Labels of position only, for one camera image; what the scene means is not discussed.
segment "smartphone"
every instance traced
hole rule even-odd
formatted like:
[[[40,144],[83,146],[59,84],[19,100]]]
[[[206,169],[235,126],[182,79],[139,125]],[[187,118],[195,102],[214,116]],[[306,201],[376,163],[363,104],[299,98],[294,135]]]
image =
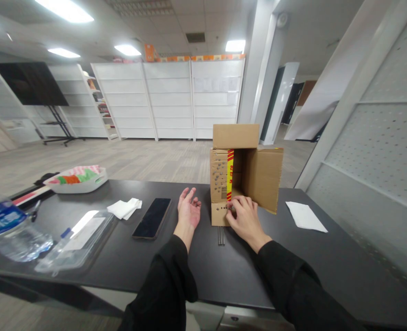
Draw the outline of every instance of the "smartphone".
[[[155,240],[170,207],[171,199],[156,198],[138,224],[132,238]]]

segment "black table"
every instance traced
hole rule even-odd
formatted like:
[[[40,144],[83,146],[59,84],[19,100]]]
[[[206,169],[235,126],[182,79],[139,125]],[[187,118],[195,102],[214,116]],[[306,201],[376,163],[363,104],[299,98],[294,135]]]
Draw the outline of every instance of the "black table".
[[[120,312],[102,300],[89,298],[80,286],[138,292],[152,257],[173,234],[177,201],[186,186],[196,187],[196,195],[202,200],[201,221],[188,259],[199,299],[218,305],[273,309],[252,263],[253,252],[246,243],[231,228],[226,228],[225,246],[217,245],[217,228],[211,227],[210,191],[206,184],[109,180],[89,194],[61,194],[46,199],[37,224],[54,238],[59,238],[89,210],[105,209],[118,200],[133,197],[141,199],[143,205],[128,221],[117,221],[85,272],[60,272],[51,277],[34,271],[36,261],[15,263],[0,255],[0,290],[33,302],[30,294],[22,293],[32,290],[36,301],[43,299],[42,296],[50,297],[83,310],[119,315]],[[155,198],[172,199],[158,238],[155,241],[132,239],[131,234]],[[296,227],[286,201],[309,205],[329,232]],[[303,191],[281,188],[277,215],[260,208],[259,217],[264,231],[305,259],[317,272],[324,289],[358,320],[366,325],[407,327],[407,290]],[[74,293],[85,299],[74,304]]]

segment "ceiling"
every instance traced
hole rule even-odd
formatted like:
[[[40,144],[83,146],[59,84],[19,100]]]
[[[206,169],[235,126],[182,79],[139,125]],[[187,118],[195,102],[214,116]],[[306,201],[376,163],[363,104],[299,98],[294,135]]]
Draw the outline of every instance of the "ceiling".
[[[113,46],[127,43],[142,53],[144,43],[153,44],[162,56],[225,54],[228,40],[246,39],[248,15],[256,4],[256,0],[160,0],[172,9],[167,15],[129,17],[113,4],[135,0],[73,1],[95,20],[69,23],[34,0],[0,0],[0,52],[82,64],[123,56]],[[320,74],[363,0],[281,1],[290,14],[281,64],[297,61],[299,74]],[[205,32],[205,42],[189,44],[185,33],[194,32]],[[81,58],[66,59],[47,51],[57,47]]]
[[[246,38],[247,17],[256,2],[165,0],[174,14],[123,17],[108,3],[133,0],[73,1],[95,20],[69,23],[34,0],[0,0],[0,51],[47,62],[74,61],[47,51],[56,47],[80,54],[84,62],[110,61],[122,56],[113,46],[124,43],[142,53],[143,43],[153,44],[164,56],[225,54],[229,39]],[[205,42],[189,44],[185,37],[189,32],[205,32]]]

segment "gray floor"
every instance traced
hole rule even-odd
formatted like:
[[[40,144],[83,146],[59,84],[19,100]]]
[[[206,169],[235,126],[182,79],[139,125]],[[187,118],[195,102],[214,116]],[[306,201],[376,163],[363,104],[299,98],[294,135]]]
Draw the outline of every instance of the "gray floor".
[[[315,144],[281,140],[285,149],[281,187],[293,187]],[[47,172],[73,166],[99,164],[110,179],[209,183],[209,149],[212,141],[103,140],[75,141],[69,147],[59,143],[33,143],[0,153],[0,194],[11,195]],[[71,310],[46,308],[0,294],[0,330],[116,330],[120,320]]]

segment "hand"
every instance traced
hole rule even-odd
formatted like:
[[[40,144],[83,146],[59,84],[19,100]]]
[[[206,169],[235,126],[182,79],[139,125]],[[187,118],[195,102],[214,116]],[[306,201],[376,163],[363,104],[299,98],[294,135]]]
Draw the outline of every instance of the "hand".
[[[253,202],[250,197],[240,195],[229,201],[227,207],[234,207],[237,213],[236,218],[234,218],[230,209],[226,213],[226,219],[231,227],[240,238],[248,243],[256,254],[259,253],[260,248],[271,241],[272,238],[263,232],[257,214],[257,203]]]
[[[190,193],[188,193],[188,190],[189,188],[183,190],[179,197],[179,203],[177,204],[179,220],[174,234],[182,239],[187,247],[187,251],[190,251],[194,230],[200,221],[200,207],[202,203],[197,197],[193,199],[196,188],[192,188]]]

